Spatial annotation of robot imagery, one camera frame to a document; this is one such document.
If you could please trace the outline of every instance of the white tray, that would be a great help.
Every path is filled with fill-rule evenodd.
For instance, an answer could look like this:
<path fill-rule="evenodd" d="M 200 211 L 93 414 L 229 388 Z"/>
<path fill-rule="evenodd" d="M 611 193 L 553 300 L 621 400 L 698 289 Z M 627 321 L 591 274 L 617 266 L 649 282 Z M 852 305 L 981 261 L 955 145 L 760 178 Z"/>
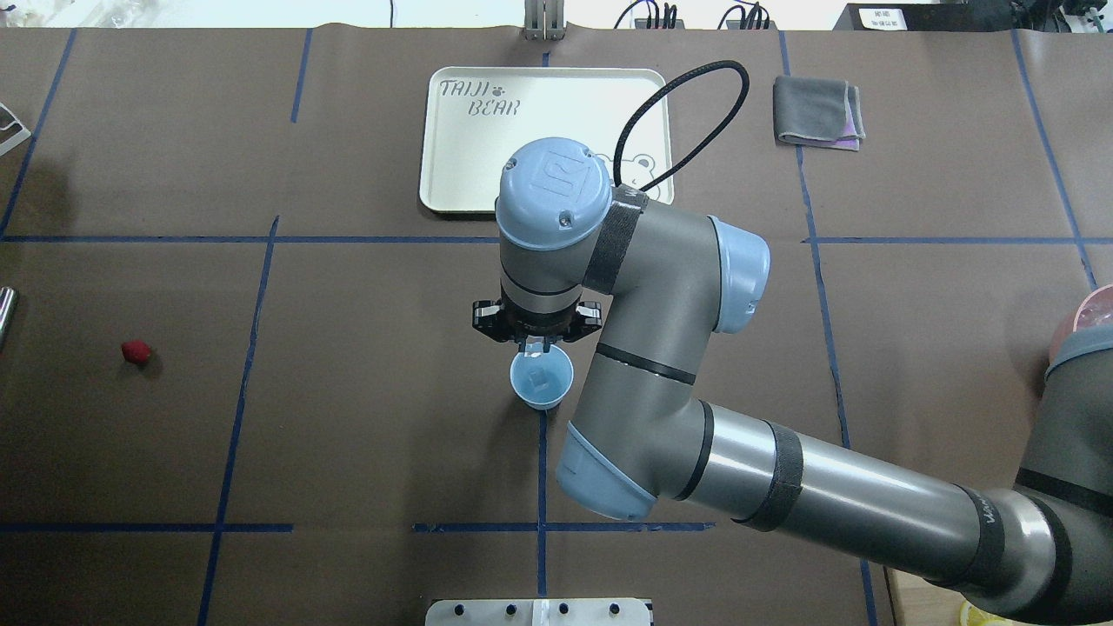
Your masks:
<path fill-rule="evenodd" d="M 429 81 L 421 200 L 437 213 L 493 213 L 502 166 L 542 137 L 575 139 L 608 160 L 619 133 L 664 86 L 650 69 L 446 67 Z M 622 182 L 639 187 L 672 166 L 661 100 L 622 153 Z M 649 192 L 672 202 L 672 179 Z"/>

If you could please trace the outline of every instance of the gray robot arm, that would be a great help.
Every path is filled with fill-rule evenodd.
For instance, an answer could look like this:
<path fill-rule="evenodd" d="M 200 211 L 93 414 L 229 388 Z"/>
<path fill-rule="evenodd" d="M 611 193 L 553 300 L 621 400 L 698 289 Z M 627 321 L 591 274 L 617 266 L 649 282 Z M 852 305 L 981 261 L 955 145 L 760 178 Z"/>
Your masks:
<path fill-rule="evenodd" d="M 1113 329 L 1064 343 L 1017 485 L 977 492 L 692 398 L 711 332 L 741 330 L 765 290 L 760 237 L 612 188 L 555 138 L 508 163 L 496 217 L 502 299 L 476 303 L 476 327 L 575 340 L 599 325 L 582 287 L 614 296 L 556 469 L 584 507 L 636 520 L 689 500 L 1002 616 L 1113 618 Z"/>

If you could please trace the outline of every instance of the white mounting plate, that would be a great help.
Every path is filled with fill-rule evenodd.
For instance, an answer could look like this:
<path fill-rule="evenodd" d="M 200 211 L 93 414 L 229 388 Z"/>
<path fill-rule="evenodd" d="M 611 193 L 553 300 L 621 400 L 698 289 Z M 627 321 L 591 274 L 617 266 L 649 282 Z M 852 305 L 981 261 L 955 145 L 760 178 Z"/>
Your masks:
<path fill-rule="evenodd" d="M 513 615 L 506 612 L 511 605 Z M 561 605 L 568 613 L 561 613 Z M 611 605 L 619 612 L 611 613 Z M 425 626 L 652 626 L 651 606 L 637 598 L 437 600 L 425 613 Z"/>
<path fill-rule="evenodd" d="M 575 139 L 603 155 L 611 170 L 619 133 L 647 98 L 664 86 L 650 69 L 446 67 L 429 81 L 421 200 L 437 213 L 493 213 L 502 166 L 542 137 Z M 627 140 L 622 182 L 649 183 L 669 167 L 667 98 Z M 672 179 L 651 198 L 672 202 Z"/>

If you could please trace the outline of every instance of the table surface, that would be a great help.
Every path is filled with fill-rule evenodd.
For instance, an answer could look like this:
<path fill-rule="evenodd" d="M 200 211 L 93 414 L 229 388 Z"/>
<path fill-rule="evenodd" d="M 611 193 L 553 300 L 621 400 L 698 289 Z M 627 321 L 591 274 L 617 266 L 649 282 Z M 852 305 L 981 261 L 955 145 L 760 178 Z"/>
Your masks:
<path fill-rule="evenodd" d="M 548 595 L 652 598 L 660 624 L 893 624 L 879 567 L 690 505 L 623 526 L 563 496 L 546 469 L 580 387 L 538 415 L 512 350 L 469 327 L 496 227 L 417 200 L 429 77 L 741 60 L 748 102 L 673 204 L 762 235 L 774 265 L 697 395 L 988 488 L 1012 483 L 1055 324 L 1113 281 L 1092 124 L 1113 49 L 644 35 L 0 31 L 0 100 L 36 129 L 0 157 L 0 282 L 21 294 L 0 622 L 416 624 L 436 598 Z M 860 153 L 774 140 L 787 72 L 861 88 Z M 669 96 L 673 153 L 736 89 Z M 593 348 L 569 346 L 578 371 Z"/>

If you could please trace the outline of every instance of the black cable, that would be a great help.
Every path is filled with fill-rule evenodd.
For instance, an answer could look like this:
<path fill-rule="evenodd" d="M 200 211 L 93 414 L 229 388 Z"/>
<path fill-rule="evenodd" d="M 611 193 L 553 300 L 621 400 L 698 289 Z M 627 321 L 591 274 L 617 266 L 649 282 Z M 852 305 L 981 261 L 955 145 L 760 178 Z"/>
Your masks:
<path fill-rule="evenodd" d="M 727 12 L 722 13 L 722 18 L 719 20 L 719 26 L 715 27 L 716 30 L 721 29 L 722 25 L 727 23 L 727 17 L 730 16 L 730 11 L 733 11 L 735 9 L 741 9 L 742 10 L 742 18 L 739 21 L 739 23 L 742 23 L 742 22 L 746 21 L 746 7 L 743 7 L 741 4 L 735 4 L 733 7 L 727 9 Z"/>
<path fill-rule="evenodd" d="M 624 18 L 627 13 L 630 12 L 631 9 L 633 9 L 638 4 L 641 4 L 642 2 L 647 2 L 648 4 L 652 4 L 653 7 L 653 16 L 656 16 L 656 18 L 654 17 L 646 18 L 646 28 L 652 28 L 654 19 L 657 20 L 661 19 L 661 8 L 657 4 L 657 0 L 634 0 L 633 2 L 630 3 L 629 7 L 627 7 L 622 11 L 622 14 L 619 16 L 619 19 L 614 20 L 614 28 L 618 28 L 619 25 L 622 23 L 622 18 Z"/>
<path fill-rule="evenodd" d="M 672 91 L 677 87 L 680 87 L 684 82 L 688 82 L 689 80 L 696 77 L 703 76 L 705 74 L 710 74 L 717 69 L 732 69 L 736 72 L 738 72 L 738 76 L 742 79 L 742 88 L 739 89 L 738 91 L 738 99 L 735 100 L 735 106 L 730 108 L 730 111 L 727 114 L 726 117 L 722 118 L 722 121 L 720 121 L 719 125 L 715 127 L 715 129 L 708 133 L 707 137 L 703 137 L 703 140 L 700 141 L 698 146 L 692 148 L 692 151 L 688 153 L 688 156 L 680 159 L 679 163 L 670 167 L 669 170 L 666 172 L 664 174 L 647 183 L 644 186 L 641 187 L 641 190 L 648 192 L 649 189 L 652 189 L 653 187 L 659 185 L 662 180 L 666 180 L 677 172 L 680 172 L 681 167 L 688 165 L 688 162 L 696 158 L 696 155 L 698 155 L 703 148 L 706 148 L 708 144 L 713 141 L 715 138 L 719 136 L 719 133 L 722 133 L 723 128 L 726 128 L 727 125 L 735 119 L 735 116 L 738 115 L 738 109 L 742 108 L 742 102 L 746 101 L 746 96 L 750 92 L 750 75 L 746 71 L 746 68 L 742 67 L 741 63 L 730 59 L 725 59 L 721 61 L 707 63 L 705 66 L 700 66 L 696 69 L 691 69 L 686 71 L 684 74 L 681 74 L 677 78 L 670 80 L 664 87 L 658 89 L 657 92 L 650 96 L 648 100 L 642 102 L 642 105 L 638 107 L 638 110 L 633 111 L 633 115 L 630 116 L 630 120 L 627 121 L 626 127 L 622 128 L 622 133 L 619 134 L 618 144 L 614 145 L 614 160 L 613 160 L 614 185 L 622 184 L 622 173 L 620 172 L 622 168 L 622 150 L 626 148 L 627 138 L 630 137 L 630 133 L 633 130 L 634 125 L 638 124 L 638 120 L 640 120 L 641 117 L 646 115 L 647 111 L 649 111 L 649 109 L 653 108 L 653 105 L 656 105 L 662 98 L 668 96 L 669 91 Z"/>

